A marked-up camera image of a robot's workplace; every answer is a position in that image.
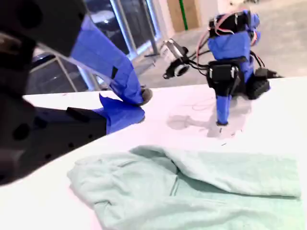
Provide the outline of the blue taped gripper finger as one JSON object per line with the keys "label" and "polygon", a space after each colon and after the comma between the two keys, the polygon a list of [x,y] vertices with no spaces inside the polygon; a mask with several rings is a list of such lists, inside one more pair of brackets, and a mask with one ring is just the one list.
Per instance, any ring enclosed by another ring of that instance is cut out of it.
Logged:
{"label": "blue taped gripper finger", "polygon": [[96,139],[141,122],[136,105],[99,96],[101,107],[38,108],[35,118],[35,162],[44,165]]}
{"label": "blue taped gripper finger", "polygon": [[231,99],[232,95],[229,88],[216,91],[216,111],[218,125],[226,126],[228,124]]}
{"label": "blue taped gripper finger", "polygon": [[97,28],[82,0],[11,0],[9,32],[94,72],[126,103],[144,105],[152,98],[130,59]]}

